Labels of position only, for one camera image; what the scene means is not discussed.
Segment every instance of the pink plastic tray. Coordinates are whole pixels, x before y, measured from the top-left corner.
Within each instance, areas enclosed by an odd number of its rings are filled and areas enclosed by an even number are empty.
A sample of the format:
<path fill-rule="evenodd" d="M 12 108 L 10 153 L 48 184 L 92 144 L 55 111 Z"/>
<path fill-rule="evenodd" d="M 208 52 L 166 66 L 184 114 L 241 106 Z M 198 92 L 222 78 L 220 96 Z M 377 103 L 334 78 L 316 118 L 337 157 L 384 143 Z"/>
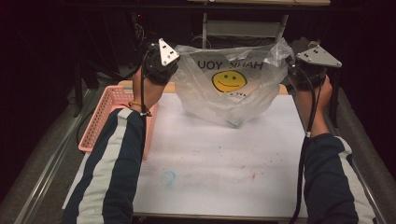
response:
<path fill-rule="evenodd" d="M 134 99 L 133 94 L 130 92 L 125 92 L 122 86 L 108 86 L 102 94 L 102 97 L 93 112 L 90 123 L 79 142 L 78 148 L 81 151 L 91 152 L 93 146 L 95 145 L 96 139 L 99 133 L 102 131 L 107 117 L 111 111 L 116 108 L 125 108 L 128 102 Z M 149 156 L 149 143 L 151 141 L 152 129 L 154 127 L 154 121 L 157 114 L 158 104 L 150 109 L 152 117 L 147 119 L 147 134 L 146 134 L 146 144 L 145 151 L 143 154 L 143 160 L 146 160 Z"/>

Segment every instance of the plastic bag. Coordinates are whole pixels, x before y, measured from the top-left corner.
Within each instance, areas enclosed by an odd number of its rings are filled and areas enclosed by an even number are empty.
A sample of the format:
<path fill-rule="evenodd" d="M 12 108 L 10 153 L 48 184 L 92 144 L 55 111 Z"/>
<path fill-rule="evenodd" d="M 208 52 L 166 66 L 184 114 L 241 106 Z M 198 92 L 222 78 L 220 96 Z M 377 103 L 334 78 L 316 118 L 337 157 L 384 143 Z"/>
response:
<path fill-rule="evenodd" d="M 183 108 L 217 124 L 237 128 L 264 112 L 288 73 L 292 51 L 284 39 L 274 45 L 235 49 L 176 46 L 178 70 L 171 81 Z"/>

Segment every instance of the smiley face mouth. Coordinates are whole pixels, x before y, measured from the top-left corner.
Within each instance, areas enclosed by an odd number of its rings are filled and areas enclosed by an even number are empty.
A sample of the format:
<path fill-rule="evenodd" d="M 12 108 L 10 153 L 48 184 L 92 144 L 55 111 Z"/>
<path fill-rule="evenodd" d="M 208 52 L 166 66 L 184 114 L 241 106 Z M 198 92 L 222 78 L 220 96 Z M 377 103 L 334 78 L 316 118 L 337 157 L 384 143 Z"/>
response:
<path fill-rule="evenodd" d="M 221 84 L 221 85 L 223 85 L 223 86 L 226 86 L 226 87 L 239 87 L 239 85 L 236 85 L 236 86 L 233 86 L 233 85 L 226 85 L 226 84 L 224 84 L 224 83 L 222 83 L 222 82 L 220 82 L 220 81 L 218 81 L 218 83 Z"/>

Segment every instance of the dark background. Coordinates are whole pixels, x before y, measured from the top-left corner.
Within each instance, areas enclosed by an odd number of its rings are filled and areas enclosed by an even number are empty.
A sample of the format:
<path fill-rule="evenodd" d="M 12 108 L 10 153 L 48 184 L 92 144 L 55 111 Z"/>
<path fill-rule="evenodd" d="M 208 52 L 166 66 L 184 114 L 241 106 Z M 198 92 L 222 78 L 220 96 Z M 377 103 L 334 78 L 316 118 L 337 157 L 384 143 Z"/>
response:
<path fill-rule="evenodd" d="M 362 6 L 362 10 L 353 14 L 290 15 L 284 36 L 289 42 L 302 36 L 320 40 L 322 47 L 343 63 L 338 71 L 341 87 L 395 177 L 396 6 L 391 0 L 332 0 L 332 5 Z M 0 201 L 40 137 L 70 103 L 66 95 L 74 85 L 76 61 L 89 59 L 118 73 L 120 64 L 138 58 L 125 12 L 83 15 L 49 0 L 13 1 L 0 6 Z M 242 17 L 257 19 L 257 15 Z M 167 12 L 146 12 L 139 20 L 147 35 L 182 45 L 191 44 L 192 35 L 202 29 L 202 14 L 197 13 L 169 17 Z M 90 87 L 95 86 L 95 72 L 82 63 L 81 74 Z"/>

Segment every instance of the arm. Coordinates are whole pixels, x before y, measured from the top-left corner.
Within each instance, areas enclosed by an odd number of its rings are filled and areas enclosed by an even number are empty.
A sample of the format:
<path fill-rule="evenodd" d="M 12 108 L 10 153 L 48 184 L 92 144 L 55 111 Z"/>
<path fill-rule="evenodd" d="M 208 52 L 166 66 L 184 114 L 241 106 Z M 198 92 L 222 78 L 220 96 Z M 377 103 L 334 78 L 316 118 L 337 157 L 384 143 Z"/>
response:
<path fill-rule="evenodd" d="M 141 103 L 140 70 L 134 75 L 134 101 Z M 145 79 L 145 105 L 155 105 L 164 86 Z M 142 158 L 139 105 L 110 113 L 87 159 L 84 174 L 64 209 L 63 223 L 131 223 L 132 202 Z"/>
<path fill-rule="evenodd" d="M 296 105 L 304 126 L 311 93 L 297 91 Z M 375 214 L 351 166 L 351 148 L 329 133 L 323 111 L 332 95 L 329 79 L 321 88 L 311 139 L 304 158 L 304 198 L 308 223 L 374 223 Z"/>

